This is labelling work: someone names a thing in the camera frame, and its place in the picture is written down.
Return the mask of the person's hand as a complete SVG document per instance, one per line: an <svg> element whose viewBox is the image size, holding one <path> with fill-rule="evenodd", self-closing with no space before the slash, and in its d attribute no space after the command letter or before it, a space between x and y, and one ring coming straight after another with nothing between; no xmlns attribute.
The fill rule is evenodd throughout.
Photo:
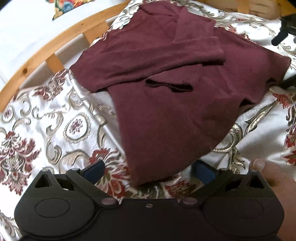
<svg viewBox="0 0 296 241"><path fill-rule="evenodd" d="M295 240L295 180L275 163L264 159L252 161L249 168L261 173L284 209L285 217L278 236L281 240Z"/></svg>

